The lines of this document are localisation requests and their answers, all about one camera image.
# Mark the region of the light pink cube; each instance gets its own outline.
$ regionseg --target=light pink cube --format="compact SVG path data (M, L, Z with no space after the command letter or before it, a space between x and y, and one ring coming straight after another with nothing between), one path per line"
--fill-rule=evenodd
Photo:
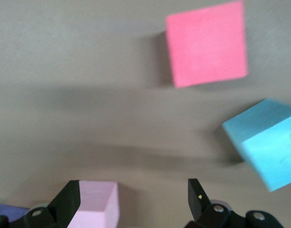
M169 15L166 38L175 87L248 74L244 2Z
M80 206L68 228L116 228L119 221L117 182L79 181Z

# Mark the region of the block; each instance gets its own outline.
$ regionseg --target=block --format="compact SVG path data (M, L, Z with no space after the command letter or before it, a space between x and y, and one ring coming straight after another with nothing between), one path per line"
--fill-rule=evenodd
M169 15L166 39L175 87L248 74L243 0Z
M119 221L118 184L79 181L80 206L68 228L116 228Z
M222 127L268 190L291 183L291 105L265 99Z
M21 217L23 217L29 209L14 207L6 204L0 204L0 215L5 215L8 217L9 222L13 222Z

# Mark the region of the light blue block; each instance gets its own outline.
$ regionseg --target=light blue block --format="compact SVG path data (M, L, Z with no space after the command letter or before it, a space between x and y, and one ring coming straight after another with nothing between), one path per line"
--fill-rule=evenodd
M268 190L291 183L291 105L265 99L222 127Z

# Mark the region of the silver screw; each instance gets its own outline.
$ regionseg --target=silver screw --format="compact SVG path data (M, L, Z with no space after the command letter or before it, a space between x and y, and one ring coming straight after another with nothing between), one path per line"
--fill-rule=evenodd
M41 214L41 210L36 210L31 215L32 216L38 216L39 214Z
M223 209L223 207L222 207L221 205L215 205L215 206L213 207L213 209L214 209L216 212L223 212L223 211L224 211L224 209Z
M253 213L253 216L258 220L261 220L261 221L265 220L265 216L262 213L255 212Z

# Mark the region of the gray table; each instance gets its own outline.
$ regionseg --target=gray table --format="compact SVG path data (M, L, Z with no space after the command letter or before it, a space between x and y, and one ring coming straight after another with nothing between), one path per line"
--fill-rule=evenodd
M291 103L291 0L246 0L249 75L174 89L165 17L223 0L0 0L0 202L31 207L68 180L120 184L120 228L181 228L187 179L244 215L291 227L220 124Z

